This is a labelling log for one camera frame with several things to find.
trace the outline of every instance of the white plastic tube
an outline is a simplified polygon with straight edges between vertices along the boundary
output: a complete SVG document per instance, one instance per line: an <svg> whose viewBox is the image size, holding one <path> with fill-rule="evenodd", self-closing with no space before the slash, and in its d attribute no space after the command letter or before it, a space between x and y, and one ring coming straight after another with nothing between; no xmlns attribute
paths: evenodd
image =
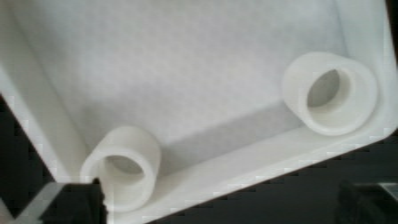
<svg viewBox="0 0 398 224"><path fill-rule="evenodd" d="M331 101L313 107L308 103L311 88L331 71L338 72L338 92ZM372 116L377 95L377 79L357 61L324 52L299 57L285 74L283 97L294 113L315 132L336 136L356 131Z"/></svg>
<svg viewBox="0 0 398 224"><path fill-rule="evenodd" d="M146 204L158 166L155 137L139 128L118 128L105 136L82 167L82 182L100 179L109 211L128 212Z"/></svg>

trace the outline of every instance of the circular hole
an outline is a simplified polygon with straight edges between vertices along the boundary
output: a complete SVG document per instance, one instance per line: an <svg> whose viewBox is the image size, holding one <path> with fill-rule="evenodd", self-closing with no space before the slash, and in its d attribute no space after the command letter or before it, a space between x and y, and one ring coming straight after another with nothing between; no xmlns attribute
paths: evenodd
<svg viewBox="0 0 398 224"><path fill-rule="evenodd" d="M317 102L317 106L310 106L310 116L318 128L331 133L343 133L357 127L365 119L363 110L366 110L370 105L366 100L357 99L366 99L368 97L368 93L363 90L363 88L366 88L366 82L357 72L347 69L334 70L333 73L327 72L325 75L329 77L322 79L322 81L331 81L325 85L334 86L334 88L329 87L327 95L324 92L325 90L322 91L322 87L317 87L320 91L317 94L327 95L327 97L324 96L324 98L320 98L324 101Z"/></svg>
<svg viewBox="0 0 398 224"><path fill-rule="evenodd" d="M109 156L109 164L112 164L116 170L128 175L142 174L142 168L139 164L123 156Z"/></svg>
<svg viewBox="0 0 398 224"><path fill-rule="evenodd" d="M338 70L329 71L318 78L308 96L308 106L320 107L334 99L340 91L340 72Z"/></svg>

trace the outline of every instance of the white plastic surface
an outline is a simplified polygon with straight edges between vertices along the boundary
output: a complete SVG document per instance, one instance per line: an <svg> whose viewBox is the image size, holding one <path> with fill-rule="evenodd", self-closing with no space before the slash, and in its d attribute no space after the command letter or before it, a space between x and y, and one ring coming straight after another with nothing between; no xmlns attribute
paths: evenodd
<svg viewBox="0 0 398 224"><path fill-rule="evenodd" d="M80 180L111 130L158 138L146 223L377 142L397 129L398 81L382 0L0 1L0 91L57 181ZM357 61L379 99L345 135L310 130L283 74L310 52Z"/></svg>
<svg viewBox="0 0 398 224"><path fill-rule="evenodd" d="M148 202L158 165L155 137L141 128L118 128L102 140L82 168L82 182L91 183L100 178L109 211L128 212Z"/></svg>
<svg viewBox="0 0 398 224"><path fill-rule="evenodd" d="M338 73L338 91L331 100L310 105L311 88L331 71ZM294 61L283 80L285 102L308 127L324 135L350 133L366 123L377 106L377 79L365 65L331 53L308 53Z"/></svg>

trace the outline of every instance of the white plastic tray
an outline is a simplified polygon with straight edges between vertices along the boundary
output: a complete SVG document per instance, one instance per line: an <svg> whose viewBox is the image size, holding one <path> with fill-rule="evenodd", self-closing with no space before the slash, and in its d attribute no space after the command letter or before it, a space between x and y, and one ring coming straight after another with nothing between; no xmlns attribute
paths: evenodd
<svg viewBox="0 0 398 224"><path fill-rule="evenodd" d="M283 102L313 51L359 61L379 83L372 118L336 137ZM0 1L0 91L57 181L80 181L118 126L160 141L150 203L111 223L150 222L386 138L397 87L382 0Z"/></svg>

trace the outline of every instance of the cylindrical boss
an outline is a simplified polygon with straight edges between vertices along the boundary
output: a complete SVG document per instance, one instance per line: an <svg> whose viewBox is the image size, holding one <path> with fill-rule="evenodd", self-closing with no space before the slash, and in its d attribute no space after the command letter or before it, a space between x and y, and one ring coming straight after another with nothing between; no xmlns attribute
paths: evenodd
<svg viewBox="0 0 398 224"><path fill-rule="evenodd" d="M160 146L155 137L135 127L118 128L107 134L82 167L82 182L100 179L109 211L128 212L146 204L158 166Z"/></svg>
<svg viewBox="0 0 398 224"><path fill-rule="evenodd" d="M322 104L310 104L311 89L331 71L338 74L338 90L334 97ZM379 96L373 73L352 59L324 52L313 52L294 61L283 79L283 98L286 105L302 119L310 129L338 136L365 125Z"/></svg>

